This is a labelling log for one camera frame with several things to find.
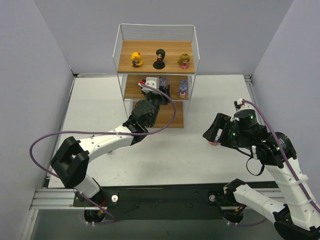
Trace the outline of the purple bunny pink donut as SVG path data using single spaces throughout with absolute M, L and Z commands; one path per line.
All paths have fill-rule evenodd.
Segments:
M 219 146 L 220 145 L 219 138 L 220 138 L 219 136 L 216 136 L 213 141 L 209 142 L 209 144 L 212 145 L 212 146 Z
M 166 87 L 166 86 L 170 85 L 170 81 L 167 77 L 160 76 L 159 77 L 159 84 L 161 87 Z

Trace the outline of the small purple bunny toy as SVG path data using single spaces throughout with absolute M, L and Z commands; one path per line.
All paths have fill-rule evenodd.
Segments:
M 188 80 L 180 80 L 177 94 L 181 99 L 184 99 L 189 94 L 188 83 L 189 83 Z

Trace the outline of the black haired doll toy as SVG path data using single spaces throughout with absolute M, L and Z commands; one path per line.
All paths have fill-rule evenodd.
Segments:
M 157 49 L 155 54 L 156 54 L 156 61 L 153 63 L 153 67 L 157 70 L 164 69 L 166 66 L 164 62 L 166 52 L 163 49 Z

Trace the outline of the blonde pink dress doll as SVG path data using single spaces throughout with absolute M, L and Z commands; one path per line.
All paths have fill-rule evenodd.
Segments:
M 183 53 L 180 55 L 177 64 L 182 70 L 186 70 L 189 68 L 190 56 L 187 53 Z

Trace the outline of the yellow haired doll toy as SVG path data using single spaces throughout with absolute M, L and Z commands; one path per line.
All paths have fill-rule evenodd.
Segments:
M 131 66 L 134 68 L 141 67 L 143 65 L 142 55 L 139 52 L 133 52 L 131 54 Z

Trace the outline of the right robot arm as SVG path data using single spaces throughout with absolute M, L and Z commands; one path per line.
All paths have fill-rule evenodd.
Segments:
M 233 116 L 218 113 L 202 135 L 230 149 L 244 148 L 252 159 L 273 177 L 285 202 L 276 201 L 235 179 L 223 188 L 230 204 L 249 207 L 268 219 L 284 240 L 318 240 L 320 214 L 318 205 L 301 173 L 297 152 L 290 139 L 281 132 L 272 134 L 257 121 L 253 109 L 239 110 Z

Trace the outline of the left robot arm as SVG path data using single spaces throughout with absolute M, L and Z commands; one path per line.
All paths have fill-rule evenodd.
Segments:
M 80 140 L 70 136 L 62 142 L 50 165 L 65 188 L 75 189 L 89 199 L 97 196 L 102 190 L 87 173 L 89 163 L 118 148 L 141 142 L 155 125 L 160 107 L 170 102 L 170 85 L 156 86 L 150 80 L 142 80 L 138 85 L 144 99 L 135 104 L 127 121 L 106 134 Z

